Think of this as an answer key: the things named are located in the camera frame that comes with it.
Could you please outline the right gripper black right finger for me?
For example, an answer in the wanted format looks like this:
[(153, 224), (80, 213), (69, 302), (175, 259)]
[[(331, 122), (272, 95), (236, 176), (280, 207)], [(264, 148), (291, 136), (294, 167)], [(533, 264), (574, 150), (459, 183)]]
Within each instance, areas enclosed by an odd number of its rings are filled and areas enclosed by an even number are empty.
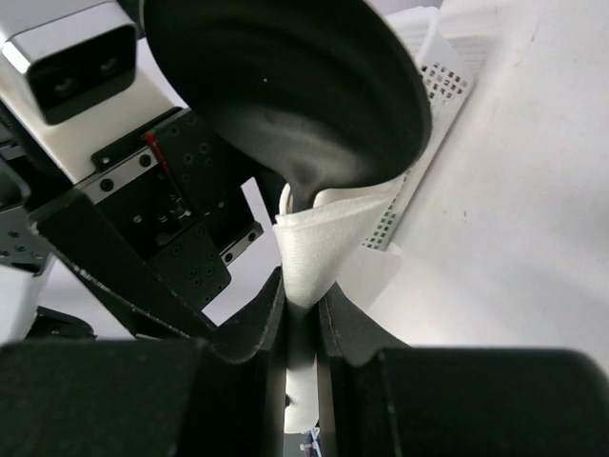
[(413, 348), (333, 287), (317, 306), (325, 456), (604, 456), (608, 379), (550, 348)]

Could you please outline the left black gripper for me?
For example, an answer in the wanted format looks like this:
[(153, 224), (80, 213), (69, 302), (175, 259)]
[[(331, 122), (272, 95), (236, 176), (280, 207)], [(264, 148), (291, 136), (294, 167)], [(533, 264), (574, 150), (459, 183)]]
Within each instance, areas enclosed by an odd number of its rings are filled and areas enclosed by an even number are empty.
[(253, 161), (173, 108), (91, 162), (88, 198), (60, 195), (29, 214), (29, 228), (134, 337), (209, 337), (197, 310), (263, 232), (242, 190)]

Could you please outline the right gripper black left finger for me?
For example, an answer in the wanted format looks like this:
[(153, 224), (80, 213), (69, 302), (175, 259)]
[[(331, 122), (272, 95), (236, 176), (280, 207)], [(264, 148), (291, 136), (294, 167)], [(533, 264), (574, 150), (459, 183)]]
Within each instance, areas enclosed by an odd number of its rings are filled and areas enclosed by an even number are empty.
[(206, 339), (28, 340), (1, 348), (5, 456), (279, 456), (283, 278)]

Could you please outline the white paper napkin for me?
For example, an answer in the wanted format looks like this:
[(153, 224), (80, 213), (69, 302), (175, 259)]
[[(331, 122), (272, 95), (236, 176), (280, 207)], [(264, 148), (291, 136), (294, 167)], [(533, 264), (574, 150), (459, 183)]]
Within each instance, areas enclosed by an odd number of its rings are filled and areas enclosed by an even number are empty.
[(295, 212), (289, 187), (282, 191), (273, 227), (282, 258), (287, 300), (285, 433), (304, 433), (318, 421), (316, 338), (313, 307), (335, 284), (367, 310), (402, 263), (396, 246), (364, 245), (381, 222), (403, 179), (358, 189), (328, 189), (313, 209)]

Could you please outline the black slotted spoon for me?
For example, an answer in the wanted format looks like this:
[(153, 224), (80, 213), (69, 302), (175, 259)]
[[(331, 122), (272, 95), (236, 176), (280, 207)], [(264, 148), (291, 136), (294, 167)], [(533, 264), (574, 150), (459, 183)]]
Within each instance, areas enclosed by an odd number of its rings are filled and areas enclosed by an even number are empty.
[(429, 142), (415, 61), (364, 1), (146, 1), (142, 19), (180, 97), (297, 211), (398, 177)]

